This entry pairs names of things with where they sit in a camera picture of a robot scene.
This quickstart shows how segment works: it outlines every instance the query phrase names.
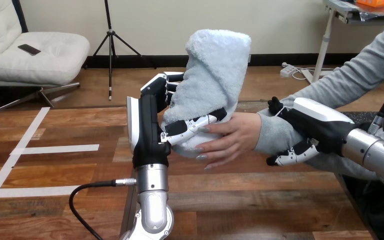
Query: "human hand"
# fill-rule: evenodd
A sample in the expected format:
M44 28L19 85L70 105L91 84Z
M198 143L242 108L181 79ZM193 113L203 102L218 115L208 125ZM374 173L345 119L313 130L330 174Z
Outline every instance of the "human hand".
M261 117L256 113L235 112L224 123L209 124L198 130L203 133L222 134L222 138L196 146L197 160L213 160L206 170L235 160L242 153L252 151L260 138Z

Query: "folded towel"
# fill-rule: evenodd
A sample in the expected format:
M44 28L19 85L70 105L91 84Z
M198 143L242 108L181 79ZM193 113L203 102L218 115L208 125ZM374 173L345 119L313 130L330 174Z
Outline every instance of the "folded towel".
M228 30L199 30L186 44L189 61L183 81L171 98L162 128L179 120L205 116L225 108L227 122L236 109L248 66L251 38ZM196 157L196 145L216 140L218 134L199 133L173 147L185 157Z

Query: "white tape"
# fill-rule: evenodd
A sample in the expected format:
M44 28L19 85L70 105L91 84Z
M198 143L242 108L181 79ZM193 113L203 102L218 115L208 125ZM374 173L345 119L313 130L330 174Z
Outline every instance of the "white tape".
M15 148L11 155L56 154L97 151L99 144Z
M70 195L76 186L1 188L0 198L27 198Z
M30 139L35 134L36 130L38 129L39 125L45 118L46 114L49 112L49 107L43 107L37 116L34 118L34 120L31 122L30 126L28 127L27 131L25 131L24 135L18 142L16 149L24 149L27 144L29 143ZM14 165L19 160L20 155L14 154L10 155L8 160L6 160L5 164L0 169L0 188L2 187L2 184L4 184L5 180L7 179L8 175L10 175L10 172Z

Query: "orange object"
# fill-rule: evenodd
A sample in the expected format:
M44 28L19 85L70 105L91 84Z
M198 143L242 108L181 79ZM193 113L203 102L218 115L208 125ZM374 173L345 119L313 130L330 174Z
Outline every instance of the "orange object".
M384 7L384 0L356 0L357 3L369 5L371 7Z

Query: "tripod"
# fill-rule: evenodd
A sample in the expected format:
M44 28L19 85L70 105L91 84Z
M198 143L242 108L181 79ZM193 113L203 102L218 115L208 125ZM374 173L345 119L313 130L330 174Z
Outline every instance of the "tripod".
M124 41L120 36L117 35L115 31L113 31L111 27L111 18L110 18L110 10L108 8L108 0L105 1L105 11L106 11L106 21L108 22L108 31L106 32L105 38L100 43L98 49L96 49L95 53L93 54L93 57L95 57L98 53L98 51L101 49L101 47L104 45L105 41L109 39L109 100L111 101L112 98L112 88L113 88L113 63L112 61L116 60L118 56L116 55L116 48L114 47L114 36L118 38L123 44L125 44L129 49L131 49L135 54L137 54L142 60L146 60L147 64L152 66L154 69L157 69L150 61L149 59L145 58L142 54L140 54L138 51L136 51L132 46L130 46L126 41Z

